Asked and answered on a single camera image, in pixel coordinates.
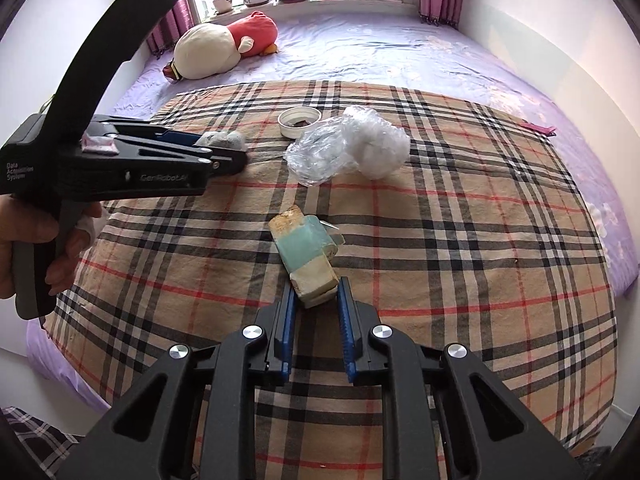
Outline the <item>person's left hand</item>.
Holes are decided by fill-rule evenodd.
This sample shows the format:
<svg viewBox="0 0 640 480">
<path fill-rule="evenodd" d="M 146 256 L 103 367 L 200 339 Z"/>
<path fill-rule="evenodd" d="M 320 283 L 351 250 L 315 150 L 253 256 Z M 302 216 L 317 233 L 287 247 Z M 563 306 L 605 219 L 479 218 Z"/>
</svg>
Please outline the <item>person's left hand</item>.
<svg viewBox="0 0 640 480">
<path fill-rule="evenodd" d="M 58 222 L 50 214 L 22 203 L 9 195 L 1 196 L 1 298 L 15 295 L 12 274 L 12 244 L 47 243 L 58 236 Z M 48 267 L 44 282 L 50 286 L 50 295 L 69 289 L 75 281 L 80 254 L 91 245 L 88 232 L 73 228 L 68 234 L 62 256 Z"/>
</svg>

